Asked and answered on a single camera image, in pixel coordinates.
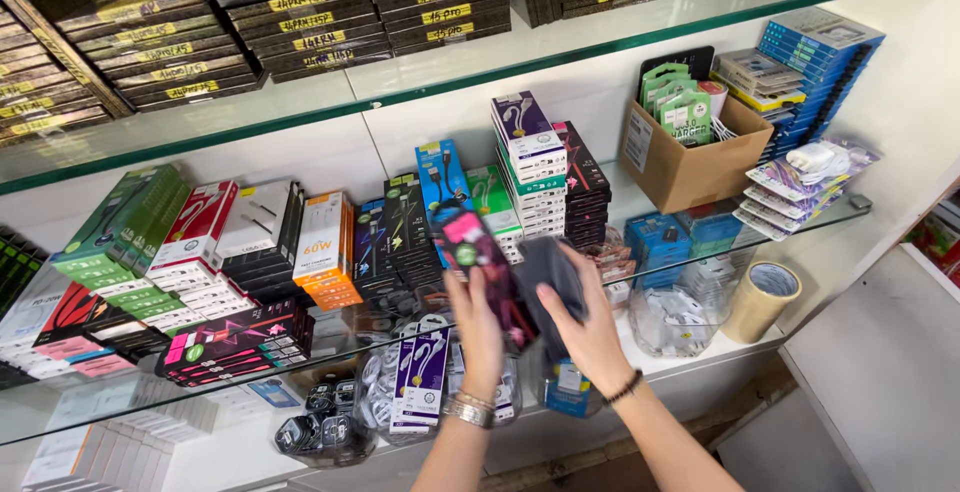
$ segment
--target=glass shelf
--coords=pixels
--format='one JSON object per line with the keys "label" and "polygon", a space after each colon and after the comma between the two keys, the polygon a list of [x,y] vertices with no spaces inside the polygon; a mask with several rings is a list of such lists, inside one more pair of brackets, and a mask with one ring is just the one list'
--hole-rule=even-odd
{"label": "glass shelf", "polygon": [[831,0],[659,0],[135,115],[0,150],[0,194],[28,190],[549,69]]}
{"label": "glass shelf", "polygon": [[[606,179],[610,182],[610,191],[612,193],[612,200],[607,208],[609,225],[614,228],[623,228],[628,218],[653,213],[656,210],[653,203],[650,203],[650,200],[647,199],[640,188],[634,183],[630,175],[622,170],[616,161],[603,163],[601,167],[606,175]],[[865,216],[869,213],[869,207],[857,209],[853,207],[846,198],[841,198],[823,214],[807,222],[800,231],[808,232],[817,228],[823,228],[858,218],[859,216]],[[737,250],[759,246],[764,242],[769,242],[769,239],[753,242],[743,247],[737,247]],[[636,277],[642,277],[677,265],[691,264],[704,258],[717,256],[718,254],[719,252],[702,257],[690,258],[667,267],[640,272],[630,277],[613,280],[610,281],[609,284],[630,281]],[[378,340],[374,341],[371,339],[368,330],[358,331],[357,329],[370,325],[370,322],[364,321],[366,317],[361,315],[362,312],[357,312],[356,314],[354,314],[353,311],[323,313],[313,308],[311,309],[311,314],[314,315],[318,321],[342,322],[346,328],[346,332],[337,334],[336,337],[328,336],[323,339],[315,339],[313,347],[314,357],[305,362],[284,368],[273,368],[261,373],[239,375],[205,387],[189,389],[175,387],[170,389],[167,396],[160,400],[133,402],[130,397],[102,396],[101,400],[93,403],[93,397],[87,396],[87,404],[77,404],[77,407],[74,408],[69,415],[61,415],[61,413],[63,413],[62,411],[55,411],[58,402],[66,392],[76,393],[82,391],[89,395],[112,393],[118,390],[122,391],[121,386],[128,386],[130,383],[139,381],[159,382],[163,385],[174,387],[173,383],[167,383],[164,379],[154,375],[153,370],[156,362],[154,357],[143,359],[134,369],[118,371],[116,373],[117,375],[87,377],[80,373],[71,373],[2,390],[0,391],[0,445],[15,443],[32,437],[41,437],[57,431],[71,429],[112,417],[163,406],[200,394],[230,388],[236,384],[251,380],[342,362],[352,358],[357,352],[392,344],[403,339],[403,337],[398,336],[390,338],[387,335],[379,335]]]}

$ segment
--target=blue box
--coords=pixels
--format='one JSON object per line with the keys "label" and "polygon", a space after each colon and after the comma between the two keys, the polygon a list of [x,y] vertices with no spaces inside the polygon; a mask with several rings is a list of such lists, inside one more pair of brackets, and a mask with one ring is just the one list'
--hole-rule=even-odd
{"label": "blue box", "polygon": [[[460,157],[453,146],[452,139],[434,141],[414,148],[416,167],[419,173],[420,192],[426,207],[427,222],[433,221],[437,206],[450,198],[457,198],[464,209],[474,210],[471,191],[467,186],[467,176],[460,167]],[[450,267],[444,259],[441,247],[437,247],[439,261],[443,267]]]}

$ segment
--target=tape roll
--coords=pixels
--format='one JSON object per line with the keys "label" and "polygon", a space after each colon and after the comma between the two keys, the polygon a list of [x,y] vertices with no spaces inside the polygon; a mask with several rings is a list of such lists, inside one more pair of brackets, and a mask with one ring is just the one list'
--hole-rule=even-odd
{"label": "tape roll", "polygon": [[784,265],[752,263],[730,296],[729,318],[720,331],[734,342],[753,344],[802,290],[800,278]]}

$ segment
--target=hand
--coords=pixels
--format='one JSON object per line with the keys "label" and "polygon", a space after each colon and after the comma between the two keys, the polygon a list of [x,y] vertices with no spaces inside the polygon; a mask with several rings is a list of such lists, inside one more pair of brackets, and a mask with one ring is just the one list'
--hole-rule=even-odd
{"label": "hand", "polygon": [[487,281],[479,267],[470,269],[469,292],[450,269],[443,273],[457,320],[466,374],[462,391],[492,403],[503,374],[503,331],[487,304]]}
{"label": "hand", "polygon": [[559,248],[577,269],[589,316],[580,325],[567,311],[557,292],[545,283],[536,287],[536,295],[557,324],[559,337],[563,339],[573,363],[600,389],[601,394],[610,398],[630,383],[635,371],[620,349],[614,314],[604,294],[596,265],[566,244],[559,243]]}

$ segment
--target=brown cardboard box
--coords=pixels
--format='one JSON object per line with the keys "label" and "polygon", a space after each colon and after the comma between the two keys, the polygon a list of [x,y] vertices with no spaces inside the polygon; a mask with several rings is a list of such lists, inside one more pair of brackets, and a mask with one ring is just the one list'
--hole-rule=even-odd
{"label": "brown cardboard box", "polygon": [[688,149],[630,101],[620,166],[661,213],[726,199],[747,188],[745,172],[757,165],[774,127],[732,96],[726,97],[720,120],[739,137]]}

